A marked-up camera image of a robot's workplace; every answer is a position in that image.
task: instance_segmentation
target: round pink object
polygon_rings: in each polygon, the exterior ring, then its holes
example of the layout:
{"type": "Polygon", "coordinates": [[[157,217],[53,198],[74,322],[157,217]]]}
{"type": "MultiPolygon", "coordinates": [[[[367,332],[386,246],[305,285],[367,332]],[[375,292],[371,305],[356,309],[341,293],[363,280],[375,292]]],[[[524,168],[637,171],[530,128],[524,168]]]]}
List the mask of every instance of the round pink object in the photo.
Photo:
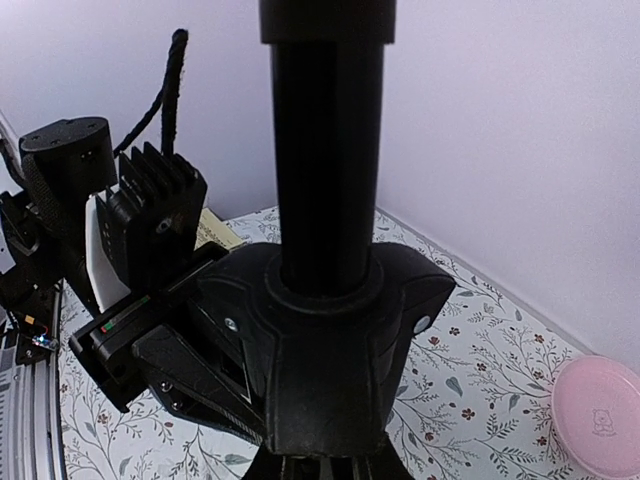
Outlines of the round pink object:
{"type": "Polygon", "coordinates": [[[560,440],[589,472],[608,480],[640,474],[640,377],[586,356],[556,379],[551,414],[560,440]]]}

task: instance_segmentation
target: floral pattern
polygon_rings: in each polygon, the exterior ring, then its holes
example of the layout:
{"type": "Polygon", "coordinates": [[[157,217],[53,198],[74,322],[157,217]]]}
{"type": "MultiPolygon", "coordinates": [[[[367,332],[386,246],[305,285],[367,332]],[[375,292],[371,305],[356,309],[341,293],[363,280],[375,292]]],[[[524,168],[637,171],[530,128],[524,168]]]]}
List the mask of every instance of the floral pattern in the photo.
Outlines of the floral pattern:
{"type": "MultiPolygon", "coordinates": [[[[277,209],[228,222],[247,242],[278,242],[277,209]]],[[[376,215],[374,239],[419,250],[459,287],[413,344],[387,430],[417,480],[596,480],[553,429],[551,388],[580,352],[456,259],[376,215]]],[[[60,392],[70,480],[239,479],[256,448],[179,420],[146,392],[114,409],[66,347],[88,320],[65,290],[60,392]]]]}

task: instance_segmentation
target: white plastic part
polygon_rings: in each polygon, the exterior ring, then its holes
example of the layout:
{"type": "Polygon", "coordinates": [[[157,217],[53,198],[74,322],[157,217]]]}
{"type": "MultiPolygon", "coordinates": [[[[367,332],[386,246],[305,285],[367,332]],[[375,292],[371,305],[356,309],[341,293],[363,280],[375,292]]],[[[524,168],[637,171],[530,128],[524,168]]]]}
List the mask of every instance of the white plastic part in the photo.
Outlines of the white plastic part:
{"type": "MultiPolygon", "coordinates": [[[[118,186],[111,187],[111,190],[118,191],[118,186]]],[[[85,245],[87,248],[87,273],[98,308],[104,312],[131,293],[131,290],[120,281],[102,249],[97,196],[106,201],[107,193],[106,191],[97,193],[87,200],[85,206],[85,245]]]]}

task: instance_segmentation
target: black pole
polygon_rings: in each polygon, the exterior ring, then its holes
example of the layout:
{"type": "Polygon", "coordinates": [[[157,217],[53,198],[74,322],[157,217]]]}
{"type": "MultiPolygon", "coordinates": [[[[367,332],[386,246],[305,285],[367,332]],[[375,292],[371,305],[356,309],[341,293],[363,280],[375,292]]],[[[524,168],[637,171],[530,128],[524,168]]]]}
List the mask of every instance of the black pole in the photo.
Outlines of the black pole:
{"type": "Polygon", "coordinates": [[[261,18],[272,44],[282,279],[303,295],[344,295],[368,272],[395,1],[262,0],[261,18]]]}

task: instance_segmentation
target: cartoon bear face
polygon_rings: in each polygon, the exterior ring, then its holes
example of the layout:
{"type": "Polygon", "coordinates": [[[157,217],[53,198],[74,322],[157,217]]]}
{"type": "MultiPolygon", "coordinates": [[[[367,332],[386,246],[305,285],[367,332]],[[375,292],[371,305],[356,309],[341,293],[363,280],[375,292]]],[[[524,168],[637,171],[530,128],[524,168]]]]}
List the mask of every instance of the cartoon bear face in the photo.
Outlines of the cartoon bear face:
{"type": "Polygon", "coordinates": [[[611,420],[611,415],[607,410],[595,409],[593,411],[593,422],[599,426],[610,427],[613,425],[613,420],[611,420]]]}

